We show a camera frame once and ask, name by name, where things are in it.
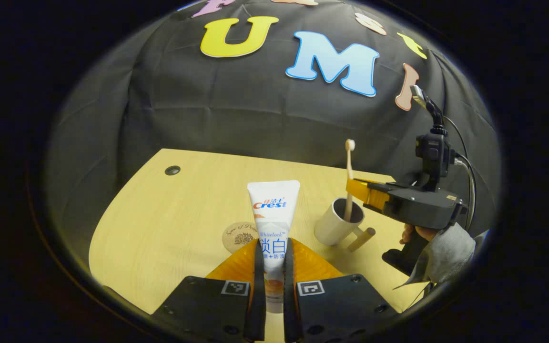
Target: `human hand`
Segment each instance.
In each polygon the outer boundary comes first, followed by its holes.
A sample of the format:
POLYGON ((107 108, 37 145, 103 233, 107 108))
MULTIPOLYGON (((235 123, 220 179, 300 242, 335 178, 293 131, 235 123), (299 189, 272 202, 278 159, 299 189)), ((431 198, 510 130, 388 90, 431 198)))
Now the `human hand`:
POLYGON ((424 239, 427 239, 428 242, 430 242, 433 237, 437 234, 437 230, 434 229, 426 229, 421 228, 420 226, 414 226, 410 224, 404 224, 404 232, 401 233, 401 239, 399 240, 399 244, 406 244, 410 241, 410 234, 416 230, 418 235, 423 237, 424 239))

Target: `white toothpaste tube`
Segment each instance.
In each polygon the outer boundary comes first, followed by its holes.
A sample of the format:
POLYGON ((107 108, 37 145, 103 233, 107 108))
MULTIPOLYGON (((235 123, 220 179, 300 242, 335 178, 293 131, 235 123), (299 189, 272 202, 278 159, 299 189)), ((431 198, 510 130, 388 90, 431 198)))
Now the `white toothpaste tube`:
POLYGON ((247 189, 264 256, 266 310, 282 313, 283 261, 300 182, 250 182, 247 189))

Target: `gray sleeve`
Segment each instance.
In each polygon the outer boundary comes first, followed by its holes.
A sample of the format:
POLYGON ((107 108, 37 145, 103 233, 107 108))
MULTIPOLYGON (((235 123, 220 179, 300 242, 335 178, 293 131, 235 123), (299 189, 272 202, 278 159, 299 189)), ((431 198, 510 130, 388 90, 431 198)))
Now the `gray sleeve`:
POLYGON ((471 261, 487 234, 488 231, 472 239, 459 223, 441 230, 421 252, 408 281, 395 288, 417 282, 448 281, 471 261))

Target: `blue letter m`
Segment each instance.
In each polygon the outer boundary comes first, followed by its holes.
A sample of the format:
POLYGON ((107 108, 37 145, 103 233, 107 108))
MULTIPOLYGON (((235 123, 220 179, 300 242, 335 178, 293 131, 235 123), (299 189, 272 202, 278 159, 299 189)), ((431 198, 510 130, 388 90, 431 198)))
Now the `blue letter m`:
POLYGON ((375 96, 372 78, 374 60, 379 56, 376 50, 365 45, 351 44, 338 54, 329 39, 320 33, 298 31, 294 36, 300 39, 300 48, 294 66, 285 70, 288 76, 316 79, 316 72, 312 69, 313 59, 316 59, 326 82, 336 80, 348 67, 346 78, 340 80, 342 87, 365 96, 375 96))

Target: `yellow letter u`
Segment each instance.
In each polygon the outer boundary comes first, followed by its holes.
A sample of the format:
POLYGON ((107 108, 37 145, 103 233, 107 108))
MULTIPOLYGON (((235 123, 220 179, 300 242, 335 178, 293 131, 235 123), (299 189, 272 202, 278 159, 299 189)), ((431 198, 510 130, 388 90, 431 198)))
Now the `yellow letter u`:
POLYGON ((237 57, 251 54, 251 52, 262 47, 270 24, 278 22, 279 18, 250 17, 247 21, 253 25, 251 26, 247 40, 240 44, 226 43, 228 30, 233 24, 238 22, 237 18, 220 19, 206 24, 205 28, 207 32, 204 34, 200 50, 203 54, 211 57, 237 57))

